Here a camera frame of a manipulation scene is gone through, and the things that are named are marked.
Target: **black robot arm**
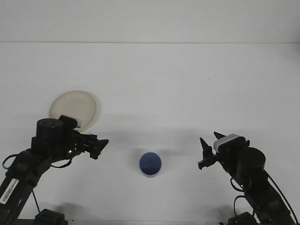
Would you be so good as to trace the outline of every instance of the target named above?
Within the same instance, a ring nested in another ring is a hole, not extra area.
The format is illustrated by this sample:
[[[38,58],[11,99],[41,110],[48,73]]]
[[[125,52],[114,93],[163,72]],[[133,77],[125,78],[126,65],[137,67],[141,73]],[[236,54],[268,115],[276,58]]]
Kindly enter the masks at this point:
[[[268,181],[270,176],[264,170],[266,160],[264,154],[258,149],[249,147],[250,141],[246,141],[242,136],[225,136],[216,132],[215,136],[218,139],[213,145],[216,154],[213,154],[212,147],[200,138],[203,160],[198,163],[199,169],[218,161],[241,187],[243,197],[249,202],[262,224],[294,225],[290,211]],[[253,215],[247,212],[236,215],[228,222],[229,225],[257,224]]]
[[[82,135],[75,131],[77,120],[68,116],[42,119],[37,122],[37,133],[31,148],[20,152],[0,186],[0,225],[11,225],[19,216],[33,188],[52,163],[69,160],[89,152],[97,159],[108,140],[96,135]]]

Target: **white tabletop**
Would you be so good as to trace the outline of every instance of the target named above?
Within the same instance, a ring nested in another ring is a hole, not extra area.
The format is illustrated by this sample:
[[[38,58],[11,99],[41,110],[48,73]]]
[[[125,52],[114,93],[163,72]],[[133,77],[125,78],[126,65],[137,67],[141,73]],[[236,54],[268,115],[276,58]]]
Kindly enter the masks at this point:
[[[36,121],[56,97],[87,90],[100,115],[86,133],[110,139],[99,160],[82,154],[50,169],[40,207],[70,219],[226,221],[238,193],[218,164],[200,171],[199,137],[243,135],[295,212],[299,166],[299,44],[1,43],[0,158],[30,147]],[[139,157],[154,151],[159,175]],[[4,178],[5,171],[0,173]],[[237,211],[251,211],[243,200]],[[21,217],[37,213],[32,199]]]

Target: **white label sticker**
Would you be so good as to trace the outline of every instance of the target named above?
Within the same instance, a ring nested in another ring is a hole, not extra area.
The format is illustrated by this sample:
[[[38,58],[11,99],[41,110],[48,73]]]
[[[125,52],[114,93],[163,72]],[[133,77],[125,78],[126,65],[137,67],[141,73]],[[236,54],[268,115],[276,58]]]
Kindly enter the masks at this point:
[[[6,204],[8,201],[11,193],[14,191],[15,187],[19,183],[19,180],[17,179],[12,179],[11,182],[9,183],[8,187],[6,188],[5,192],[3,193],[2,197],[0,198],[0,203],[1,204]]]

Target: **blue cup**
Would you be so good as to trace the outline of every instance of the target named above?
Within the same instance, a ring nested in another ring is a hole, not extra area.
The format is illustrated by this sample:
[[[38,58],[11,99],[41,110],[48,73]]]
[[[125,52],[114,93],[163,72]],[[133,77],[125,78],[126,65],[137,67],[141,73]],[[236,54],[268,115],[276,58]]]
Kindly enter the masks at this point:
[[[144,155],[142,155],[140,159],[140,169],[146,177],[155,177],[159,172],[160,168],[161,159],[156,153],[147,152]]]

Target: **white plate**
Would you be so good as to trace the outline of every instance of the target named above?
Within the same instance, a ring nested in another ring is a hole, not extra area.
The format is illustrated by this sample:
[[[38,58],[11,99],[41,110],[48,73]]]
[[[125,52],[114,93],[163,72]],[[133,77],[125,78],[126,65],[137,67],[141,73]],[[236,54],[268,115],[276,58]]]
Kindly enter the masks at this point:
[[[81,120],[78,131],[90,125],[97,112],[97,103],[93,96],[82,90],[73,90],[59,96],[52,104],[49,112],[50,118],[58,119],[61,115]]]

